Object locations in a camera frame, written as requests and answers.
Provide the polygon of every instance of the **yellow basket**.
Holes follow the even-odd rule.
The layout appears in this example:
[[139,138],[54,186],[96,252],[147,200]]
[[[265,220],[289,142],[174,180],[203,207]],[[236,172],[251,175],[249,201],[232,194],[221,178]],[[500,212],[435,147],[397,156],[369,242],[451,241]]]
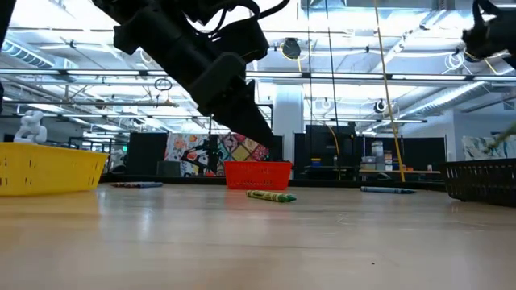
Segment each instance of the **yellow basket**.
[[0,143],[0,196],[95,189],[107,154],[22,143]]

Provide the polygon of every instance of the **yellow pole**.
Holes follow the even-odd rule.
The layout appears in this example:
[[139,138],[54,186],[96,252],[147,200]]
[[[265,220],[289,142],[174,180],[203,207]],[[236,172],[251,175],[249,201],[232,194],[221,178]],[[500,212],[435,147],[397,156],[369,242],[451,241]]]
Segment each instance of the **yellow pole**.
[[387,85],[387,72],[385,71],[385,59],[384,59],[384,45],[381,41],[380,16],[378,15],[378,0],[374,0],[374,10],[375,10],[375,13],[377,14],[378,40],[380,41],[381,68],[383,69],[383,73],[384,73],[385,96],[387,97],[387,106],[389,107],[390,125],[393,128],[394,144],[396,145],[397,160],[400,163],[400,173],[402,175],[402,182],[405,182],[405,171],[403,170],[402,154],[400,152],[399,142],[397,141],[397,130],[396,130],[396,125],[394,124],[393,107],[390,104],[389,86]]

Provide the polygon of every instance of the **green crayon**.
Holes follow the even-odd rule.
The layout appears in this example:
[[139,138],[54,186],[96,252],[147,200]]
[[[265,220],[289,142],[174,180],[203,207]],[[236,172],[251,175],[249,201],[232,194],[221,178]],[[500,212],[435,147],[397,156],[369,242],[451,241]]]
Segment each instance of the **green crayon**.
[[297,200],[297,198],[291,194],[271,193],[261,190],[248,190],[248,197],[276,202],[291,202]]

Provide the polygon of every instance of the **white pillar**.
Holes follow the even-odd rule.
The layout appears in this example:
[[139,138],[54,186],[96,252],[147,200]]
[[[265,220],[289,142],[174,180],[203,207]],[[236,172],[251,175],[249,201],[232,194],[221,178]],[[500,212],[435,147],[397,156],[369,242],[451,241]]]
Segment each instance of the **white pillar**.
[[273,107],[273,133],[283,136],[283,159],[293,162],[293,134],[304,131],[301,85],[277,85]]

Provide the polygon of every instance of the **blue crayon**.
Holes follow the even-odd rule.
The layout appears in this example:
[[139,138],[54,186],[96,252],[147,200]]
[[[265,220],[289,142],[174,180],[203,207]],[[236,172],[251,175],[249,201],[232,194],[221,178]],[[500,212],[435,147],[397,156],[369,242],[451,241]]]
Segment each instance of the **blue crayon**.
[[362,186],[360,188],[360,191],[363,191],[365,193],[397,193],[397,194],[411,194],[411,193],[416,192],[413,189],[406,189],[406,188],[377,188],[377,187],[367,187],[367,186]]

